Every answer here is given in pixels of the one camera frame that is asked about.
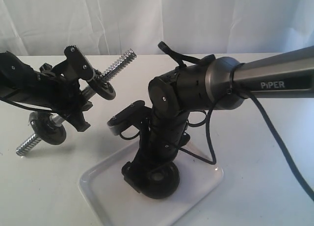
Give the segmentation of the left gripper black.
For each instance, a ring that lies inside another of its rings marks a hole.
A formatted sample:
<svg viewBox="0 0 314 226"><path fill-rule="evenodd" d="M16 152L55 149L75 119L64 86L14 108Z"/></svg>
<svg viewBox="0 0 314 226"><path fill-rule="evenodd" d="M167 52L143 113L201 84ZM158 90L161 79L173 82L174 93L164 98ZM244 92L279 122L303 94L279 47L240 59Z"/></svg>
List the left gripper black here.
<svg viewBox="0 0 314 226"><path fill-rule="evenodd" d="M40 107L48 107L50 110L37 109L37 112L59 115L68 118L68 122L78 131L85 132L90 128L83 115L93 104L89 97L93 96L93 90L87 87L80 90L79 79L83 70L71 65L68 61L62 61L54 67L48 63L40 67L38 79L44 83L43 93L46 102L41 102Z"/></svg>

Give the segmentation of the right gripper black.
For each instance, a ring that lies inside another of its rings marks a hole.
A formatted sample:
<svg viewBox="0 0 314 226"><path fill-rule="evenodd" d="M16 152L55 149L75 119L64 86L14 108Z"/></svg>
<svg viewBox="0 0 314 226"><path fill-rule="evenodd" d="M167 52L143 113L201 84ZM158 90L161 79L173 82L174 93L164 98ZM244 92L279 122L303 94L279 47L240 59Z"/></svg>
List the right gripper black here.
<svg viewBox="0 0 314 226"><path fill-rule="evenodd" d="M179 147L184 146L189 114L181 111L171 116L146 106L135 110L133 125L139 129L140 146L133 162L121 169L124 181L135 191L142 192L145 172L161 169L176 158Z"/></svg>

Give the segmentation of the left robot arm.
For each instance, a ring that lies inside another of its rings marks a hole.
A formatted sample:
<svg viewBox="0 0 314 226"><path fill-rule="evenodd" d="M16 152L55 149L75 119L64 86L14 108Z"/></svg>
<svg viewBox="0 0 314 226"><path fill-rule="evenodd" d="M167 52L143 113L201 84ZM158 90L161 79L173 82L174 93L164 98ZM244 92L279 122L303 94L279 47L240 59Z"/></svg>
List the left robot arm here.
<svg viewBox="0 0 314 226"><path fill-rule="evenodd" d="M0 99L25 110L58 114L78 132L90 124L84 111L92 104L83 95L79 80L95 77L86 57L79 50L65 50L65 60L55 66L44 64L39 71L13 53L0 54Z"/></svg>

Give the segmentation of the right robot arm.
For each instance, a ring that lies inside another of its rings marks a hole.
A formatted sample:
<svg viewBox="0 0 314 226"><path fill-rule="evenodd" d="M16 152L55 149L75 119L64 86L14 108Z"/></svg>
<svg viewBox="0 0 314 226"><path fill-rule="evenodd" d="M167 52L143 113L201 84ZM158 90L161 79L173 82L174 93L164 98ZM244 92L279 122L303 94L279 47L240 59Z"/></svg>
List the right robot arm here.
<svg viewBox="0 0 314 226"><path fill-rule="evenodd" d="M208 55L198 59L181 55L161 44L178 66L153 78L148 85L152 107L139 100L118 115L121 131L138 129L139 149L133 161L122 167L124 180L137 192L153 199L172 195L180 182L174 159L190 137L192 112L206 114L202 125L210 126L212 112L233 110L246 99L258 107L277 141L292 173L304 191L314 192L301 176L283 140L259 98L311 98L314 95L314 49L307 47L253 62Z"/></svg>

